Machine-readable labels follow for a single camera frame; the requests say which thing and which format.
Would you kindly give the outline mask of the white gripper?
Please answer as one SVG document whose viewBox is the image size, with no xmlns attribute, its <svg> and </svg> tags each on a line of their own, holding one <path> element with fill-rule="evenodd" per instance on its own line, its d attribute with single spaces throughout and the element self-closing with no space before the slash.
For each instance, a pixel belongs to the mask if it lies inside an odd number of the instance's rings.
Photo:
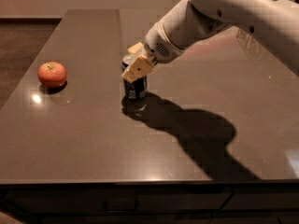
<svg viewBox="0 0 299 224">
<path fill-rule="evenodd" d="M 158 21 L 145 35 L 143 44 L 138 42 L 127 51 L 129 54 L 140 53 L 144 46 L 144 51 L 152 63 L 171 63 L 184 51 L 175 43 L 179 34 L 180 30 L 177 24 Z M 129 83 L 133 83 L 153 71 L 153 65 L 141 55 L 126 55 L 123 61 L 127 67 L 121 76 Z"/>
</svg>

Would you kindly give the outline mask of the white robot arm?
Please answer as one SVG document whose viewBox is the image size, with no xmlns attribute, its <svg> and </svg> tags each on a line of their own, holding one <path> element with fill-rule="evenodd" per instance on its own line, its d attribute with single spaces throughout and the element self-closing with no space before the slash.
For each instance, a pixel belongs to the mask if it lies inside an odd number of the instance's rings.
<svg viewBox="0 0 299 224">
<path fill-rule="evenodd" d="M 291 0 L 181 0 L 129 50 L 122 77 L 132 83 L 158 63 L 171 63 L 194 43 L 236 26 L 291 71 L 299 71 L 299 4 Z"/>
</svg>

